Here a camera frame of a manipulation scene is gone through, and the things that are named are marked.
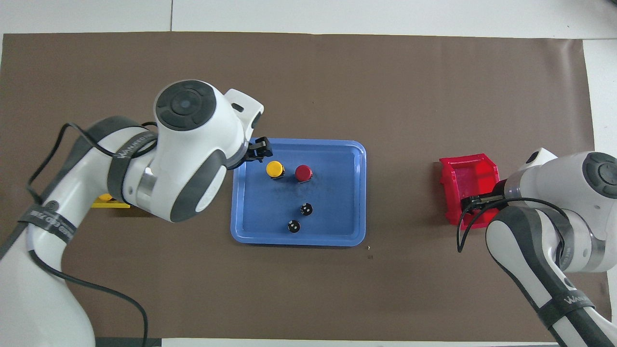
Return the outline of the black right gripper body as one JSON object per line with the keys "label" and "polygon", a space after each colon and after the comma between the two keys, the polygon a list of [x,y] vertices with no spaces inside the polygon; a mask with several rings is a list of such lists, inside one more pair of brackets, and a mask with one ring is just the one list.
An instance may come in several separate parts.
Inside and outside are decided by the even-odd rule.
{"label": "black right gripper body", "polygon": [[480,195],[480,209],[485,209],[489,205],[494,205],[493,208],[501,208],[502,206],[506,206],[508,204],[505,200],[506,195],[503,191],[493,191],[482,194]]}

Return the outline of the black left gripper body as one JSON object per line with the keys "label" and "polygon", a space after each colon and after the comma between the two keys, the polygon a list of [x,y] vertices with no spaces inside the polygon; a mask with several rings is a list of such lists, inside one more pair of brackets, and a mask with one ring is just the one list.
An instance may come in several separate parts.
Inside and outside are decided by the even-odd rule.
{"label": "black left gripper body", "polygon": [[251,162],[257,160],[256,158],[256,148],[254,148],[254,144],[249,142],[247,143],[247,149],[245,154],[238,162],[238,166],[243,165],[245,162]]}

